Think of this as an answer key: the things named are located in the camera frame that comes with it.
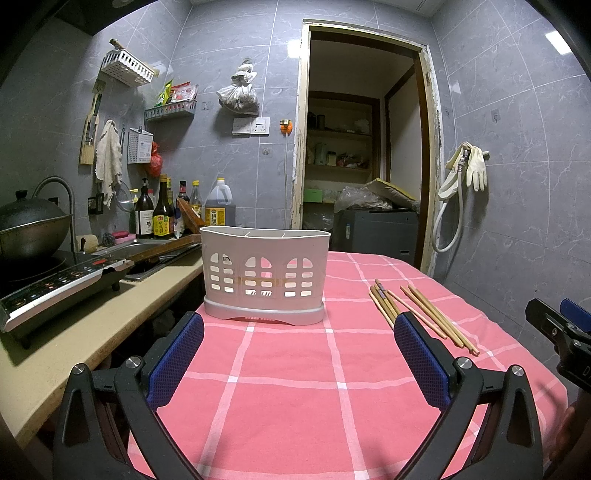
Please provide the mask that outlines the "person right hand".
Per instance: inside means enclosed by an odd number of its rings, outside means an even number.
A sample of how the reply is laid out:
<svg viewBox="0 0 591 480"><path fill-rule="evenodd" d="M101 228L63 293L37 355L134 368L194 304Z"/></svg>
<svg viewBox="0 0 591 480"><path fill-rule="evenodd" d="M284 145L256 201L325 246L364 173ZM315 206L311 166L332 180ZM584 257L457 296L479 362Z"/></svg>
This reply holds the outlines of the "person right hand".
<svg viewBox="0 0 591 480"><path fill-rule="evenodd" d="M568 458L574 460L589 450L590 403L579 398L565 411L549 458L553 463L565 464Z"/></svg>

